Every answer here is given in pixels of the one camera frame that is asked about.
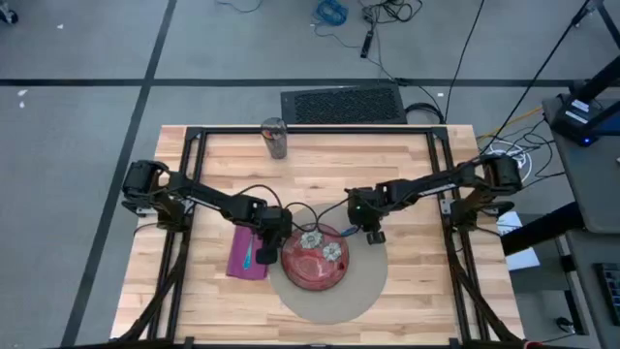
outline butcher block tabletop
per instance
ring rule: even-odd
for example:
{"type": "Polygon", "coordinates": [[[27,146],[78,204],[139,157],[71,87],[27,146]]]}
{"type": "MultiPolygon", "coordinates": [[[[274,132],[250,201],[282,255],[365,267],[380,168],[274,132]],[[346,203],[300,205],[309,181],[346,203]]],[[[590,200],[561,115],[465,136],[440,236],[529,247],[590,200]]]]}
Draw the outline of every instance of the butcher block tabletop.
{"type": "MultiPolygon", "coordinates": [[[[162,127],[154,159],[166,163],[172,171],[179,168],[186,128],[162,127]]],[[[478,155],[472,126],[447,129],[454,164],[478,155]]],[[[439,142],[437,149],[443,169],[439,142]]],[[[190,157],[190,164],[195,156],[190,157]]],[[[227,194],[260,183],[271,187],[283,205],[298,201],[319,205],[344,199],[344,188],[374,187],[382,181],[415,179],[431,173],[425,135],[295,133],[288,135],[287,158],[272,160],[258,133],[209,134],[201,183],[227,194]]],[[[276,205],[264,190],[249,195],[276,205]]],[[[291,207],[294,214],[299,209],[302,207],[291,207]]],[[[138,224],[153,223],[155,219],[147,216],[138,224]]],[[[481,216],[479,225],[496,230],[490,218],[481,216]]],[[[226,276],[234,225],[217,211],[198,207],[175,341],[193,336],[197,343],[447,344],[450,337],[459,338],[437,198],[420,199],[390,214],[382,226],[388,263],[382,294],[354,320],[313,324],[288,309],[268,279],[247,281],[226,276]]],[[[154,225],[136,233],[110,337],[125,333],[152,298],[165,236],[166,232],[154,225]]],[[[500,239],[482,231],[474,231],[470,237],[481,293],[508,328],[522,337],[500,239]]],[[[454,240],[458,249],[458,238],[454,240]]],[[[476,338],[475,311],[464,294],[476,338]]],[[[170,295],[163,305],[160,336],[165,332],[169,311],[170,295]]]]}

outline black metal frame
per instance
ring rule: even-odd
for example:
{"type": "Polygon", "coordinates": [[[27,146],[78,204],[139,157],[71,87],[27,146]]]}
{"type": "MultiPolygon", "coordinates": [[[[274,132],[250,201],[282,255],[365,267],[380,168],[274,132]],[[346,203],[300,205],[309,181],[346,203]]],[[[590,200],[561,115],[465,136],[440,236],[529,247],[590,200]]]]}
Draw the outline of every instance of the black metal frame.
{"type": "MultiPolygon", "coordinates": [[[[194,175],[193,180],[199,181],[201,172],[202,172],[202,164],[203,158],[205,155],[206,149],[206,141],[208,135],[211,134],[259,134],[259,127],[188,127],[185,134],[185,140],[183,145],[183,152],[181,154],[181,164],[179,171],[182,173],[187,173],[187,169],[189,167],[189,156],[190,151],[192,149],[192,144],[194,141],[198,141],[198,156],[196,159],[196,164],[194,166],[194,175]]],[[[440,171],[439,165],[439,157],[437,154],[436,141],[439,141],[443,152],[447,165],[447,169],[453,169],[453,159],[450,150],[450,141],[448,138],[448,131],[445,127],[364,127],[364,126],[326,126],[326,127],[304,127],[304,126],[290,126],[289,128],[290,134],[400,134],[400,135],[422,135],[426,137],[426,142],[429,150],[429,158],[431,162],[431,168],[433,173],[437,173],[440,171]]],[[[455,199],[460,198],[460,194],[458,190],[452,190],[452,196],[455,199]]],[[[440,206],[441,212],[441,201],[445,199],[446,196],[444,193],[438,195],[438,205],[440,206]]],[[[194,214],[193,211],[189,214],[190,222],[193,220],[194,214]]],[[[444,231],[444,238],[447,253],[455,253],[454,243],[452,240],[452,226],[450,221],[446,216],[442,215],[442,228],[444,231]]],[[[478,283],[478,277],[476,274],[476,266],[474,264],[474,255],[472,253],[471,243],[469,241],[469,235],[467,231],[460,231],[460,237],[463,245],[463,252],[465,256],[465,267],[468,271],[470,278],[472,279],[476,289],[479,291],[480,286],[478,283]]],[[[165,298],[165,295],[170,290],[170,286],[168,288],[164,288],[164,286],[170,285],[170,280],[174,285],[174,289],[172,291],[171,305],[170,305],[170,314],[167,324],[166,334],[164,339],[172,342],[174,340],[176,323],[178,319],[178,311],[181,302],[181,294],[183,289],[183,279],[185,276],[185,267],[187,264],[187,252],[189,250],[190,240],[191,240],[191,229],[186,232],[167,232],[166,241],[164,245],[164,251],[162,254],[162,262],[160,265],[159,277],[157,281],[157,290],[155,292],[155,296],[153,301],[157,301],[158,304],[154,304],[156,306],[155,312],[152,316],[149,316],[150,320],[148,321],[149,327],[147,332],[147,339],[155,340],[158,338],[158,328],[161,317],[161,305],[165,298]],[[172,272],[168,272],[171,258],[172,258],[172,247],[174,245],[174,236],[176,234],[182,235],[181,248],[178,253],[175,262],[175,268],[172,269],[172,272]]],[[[456,315],[459,324],[459,330],[461,334],[461,339],[463,341],[469,341],[472,339],[468,319],[467,319],[467,310],[465,307],[465,300],[463,297],[462,287],[460,285],[459,280],[457,279],[454,271],[450,270],[450,279],[452,282],[452,289],[454,292],[454,301],[456,305],[456,315]]],[[[477,309],[477,322],[480,329],[480,339],[487,341],[489,339],[488,336],[488,328],[484,321],[482,313],[477,309]]],[[[146,327],[146,323],[143,322],[140,324],[141,329],[144,330],[146,327]]],[[[226,347],[237,346],[237,345],[224,345],[226,347]]],[[[261,346],[255,345],[251,346],[253,349],[258,349],[261,346]]],[[[416,348],[449,348],[451,346],[434,346],[434,345],[415,345],[413,347],[416,348]]]]}
{"type": "Polygon", "coordinates": [[[613,42],[616,43],[618,48],[620,48],[620,31],[618,31],[618,27],[616,27],[615,23],[613,22],[613,19],[605,8],[605,4],[603,3],[603,1],[604,0],[591,0],[590,2],[593,4],[593,6],[589,9],[585,8],[578,12],[573,19],[573,23],[579,24],[586,15],[591,12],[598,11],[599,15],[601,15],[601,18],[603,19],[604,25],[609,31],[609,34],[611,34],[613,42]]]}

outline purple towel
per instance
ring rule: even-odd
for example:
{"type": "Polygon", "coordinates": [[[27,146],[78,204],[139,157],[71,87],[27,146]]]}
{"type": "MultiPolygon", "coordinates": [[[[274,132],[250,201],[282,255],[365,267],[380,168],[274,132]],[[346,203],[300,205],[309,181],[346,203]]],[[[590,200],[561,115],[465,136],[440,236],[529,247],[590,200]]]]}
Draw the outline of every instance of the purple towel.
{"type": "Polygon", "coordinates": [[[267,266],[256,263],[256,251],[263,246],[259,236],[252,230],[237,226],[232,238],[231,255],[226,275],[244,280],[263,280],[267,277],[267,266]]]}

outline black electronic device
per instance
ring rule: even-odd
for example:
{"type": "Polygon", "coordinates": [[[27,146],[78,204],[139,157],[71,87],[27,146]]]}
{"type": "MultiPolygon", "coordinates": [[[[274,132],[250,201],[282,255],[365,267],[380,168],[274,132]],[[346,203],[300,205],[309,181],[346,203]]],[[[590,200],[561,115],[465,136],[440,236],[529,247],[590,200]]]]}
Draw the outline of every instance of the black electronic device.
{"type": "Polygon", "coordinates": [[[611,315],[611,322],[620,326],[620,264],[597,263],[594,269],[611,315]]]}
{"type": "Polygon", "coordinates": [[[140,160],[129,167],[123,183],[124,207],[133,213],[138,208],[154,208],[159,228],[172,231],[188,229],[184,201],[215,209],[233,224],[253,229],[263,240],[256,262],[269,265],[277,261],[280,243],[291,235],[292,215],[286,208],[268,206],[263,199],[248,195],[227,195],[190,180],[185,174],[169,171],[155,161],[140,160]],[[169,176],[160,185],[162,174],[169,176]]]}
{"type": "Polygon", "coordinates": [[[280,94],[289,124],[406,124],[396,84],[323,88],[280,94]]]}
{"type": "Polygon", "coordinates": [[[497,209],[501,215],[513,207],[512,203],[492,203],[498,196],[508,196],[521,190],[519,168],[514,159],[503,155],[482,155],[472,161],[460,163],[454,170],[430,174],[418,179],[395,179],[378,183],[375,188],[345,189],[349,195],[347,212],[349,221],[368,233],[368,243],[383,243],[380,221],[392,211],[415,204],[418,199],[454,188],[472,187],[474,191],[465,199],[454,200],[446,207],[451,224],[475,227],[477,212],[497,209]],[[482,166],[484,177],[476,175],[482,166]]]}
{"type": "Polygon", "coordinates": [[[604,107],[596,97],[620,79],[620,56],[607,64],[591,80],[574,86],[571,94],[558,96],[562,108],[547,115],[550,127],[563,137],[589,146],[599,136],[620,136],[620,101],[604,107]]]}
{"type": "Polygon", "coordinates": [[[372,38],[375,36],[375,32],[373,30],[368,30],[366,32],[366,36],[364,37],[364,45],[361,47],[361,53],[359,54],[360,58],[367,58],[368,51],[370,51],[370,44],[372,43],[372,38]]]}

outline red plastic bowl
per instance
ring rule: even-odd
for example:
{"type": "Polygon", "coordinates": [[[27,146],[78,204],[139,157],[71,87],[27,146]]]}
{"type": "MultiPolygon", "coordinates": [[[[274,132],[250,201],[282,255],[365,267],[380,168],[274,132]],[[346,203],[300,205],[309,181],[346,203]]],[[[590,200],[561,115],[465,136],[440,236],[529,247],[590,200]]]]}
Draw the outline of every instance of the red plastic bowl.
{"type": "MultiPolygon", "coordinates": [[[[314,223],[302,226],[310,229],[314,223]]],[[[321,230],[339,235],[333,228],[321,224],[321,230]]],[[[323,291],[340,281],[349,267],[349,247],[344,238],[323,234],[323,240],[315,248],[303,248],[301,236],[304,232],[295,230],[282,247],[282,267],[285,274],[297,286],[310,291],[323,291]],[[340,244],[342,254],[335,261],[324,257],[323,248],[332,242],[340,244]]]]}

